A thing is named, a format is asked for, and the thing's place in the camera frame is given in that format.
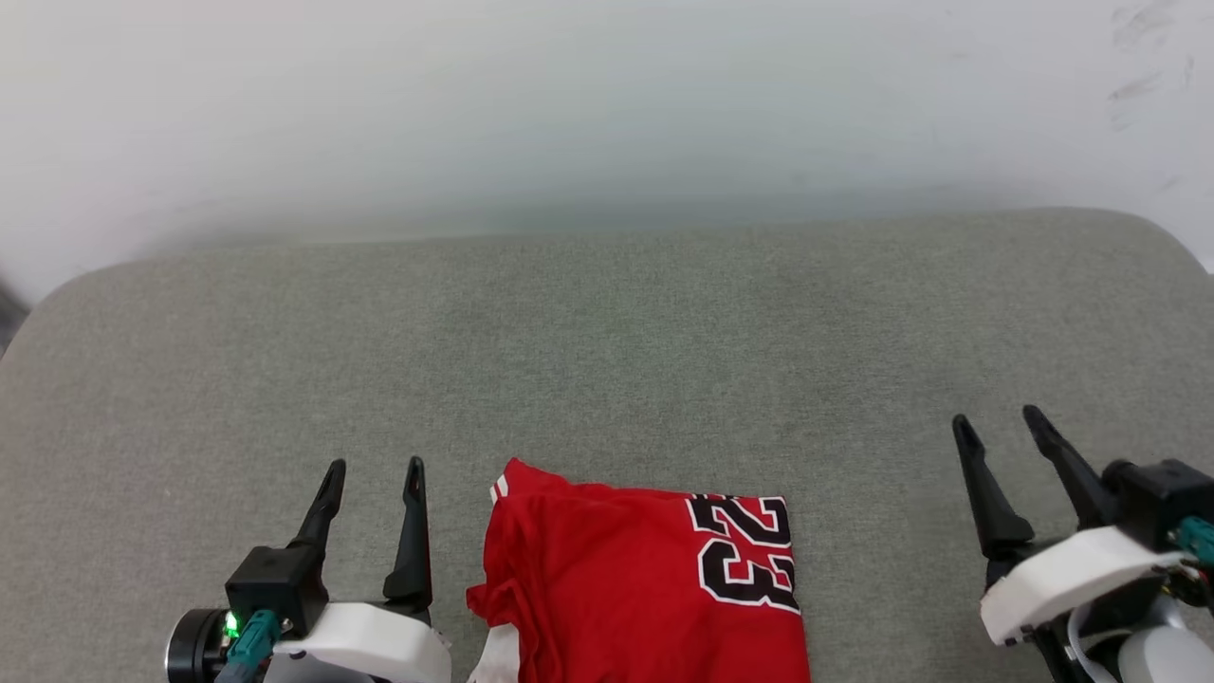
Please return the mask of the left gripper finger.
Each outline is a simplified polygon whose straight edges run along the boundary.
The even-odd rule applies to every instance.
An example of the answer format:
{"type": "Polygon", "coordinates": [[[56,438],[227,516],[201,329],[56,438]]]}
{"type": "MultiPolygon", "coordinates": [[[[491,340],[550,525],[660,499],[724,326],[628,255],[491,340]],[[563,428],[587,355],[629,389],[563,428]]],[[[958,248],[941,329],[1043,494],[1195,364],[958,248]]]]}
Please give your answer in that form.
{"type": "Polygon", "coordinates": [[[426,501],[425,463],[416,455],[409,459],[399,500],[404,506],[404,516],[399,524],[395,567],[382,580],[382,607],[403,617],[430,624],[433,587],[429,501],[426,501]]]}
{"type": "Polygon", "coordinates": [[[331,523],[337,518],[346,479],[346,461],[329,463],[320,488],[304,516],[296,536],[287,545],[294,560],[318,558],[328,548],[331,523]]]}

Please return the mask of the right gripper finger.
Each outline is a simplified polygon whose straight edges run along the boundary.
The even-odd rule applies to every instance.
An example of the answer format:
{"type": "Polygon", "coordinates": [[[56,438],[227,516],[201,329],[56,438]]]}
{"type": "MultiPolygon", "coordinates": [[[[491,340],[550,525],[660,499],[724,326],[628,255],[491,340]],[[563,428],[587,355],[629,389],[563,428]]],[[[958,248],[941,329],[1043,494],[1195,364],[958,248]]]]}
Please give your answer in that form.
{"type": "Polygon", "coordinates": [[[1076,511],[1076,528],[1093,530],[1097,527],[1117,523],[1117,501],[1104,485],[1101,477],[1090,467],[1057,428],[1050,422],[1040,406],[1026,405],[1021,411],[1023,423],[1036,442],[1038,453],[1051,463],[1057,472],[1068,500],[1076,511]]]}
{"type": "Polygon", "coordinates": [[[985,442],[968,422],[966,415],[958,414],[952,419],[952,432],[981,553],[988,560],[1004,560],[1028,547],[1036,540],[1036,531],[1006,501],[989,471],[985,442]]]}

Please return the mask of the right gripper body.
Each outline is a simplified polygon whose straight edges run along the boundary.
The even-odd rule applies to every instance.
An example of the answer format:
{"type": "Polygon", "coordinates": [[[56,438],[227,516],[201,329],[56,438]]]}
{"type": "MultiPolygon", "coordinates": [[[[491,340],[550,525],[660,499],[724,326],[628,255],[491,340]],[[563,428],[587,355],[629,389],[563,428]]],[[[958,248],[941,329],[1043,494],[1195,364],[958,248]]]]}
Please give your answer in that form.
{"type": "Polygon", "coordinates": [[[1054,682],[1185,682],[1187,627],[1172,580],[1185,552],[1118,528],[1076,533],[998,579],[980,601],[989,641],[1029,641],[1054,682]]]}

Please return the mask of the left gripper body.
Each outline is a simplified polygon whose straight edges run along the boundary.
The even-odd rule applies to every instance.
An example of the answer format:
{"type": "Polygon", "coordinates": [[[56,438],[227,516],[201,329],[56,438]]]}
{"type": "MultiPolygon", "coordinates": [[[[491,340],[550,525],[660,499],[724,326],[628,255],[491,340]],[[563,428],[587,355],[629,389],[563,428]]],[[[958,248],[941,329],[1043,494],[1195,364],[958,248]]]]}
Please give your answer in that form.
{"type": "Polygon", "coordinates": [[[450,682],[450,645],[416,617],[330,602],[301,639],[279,641],[272,682],[450,682]]]}

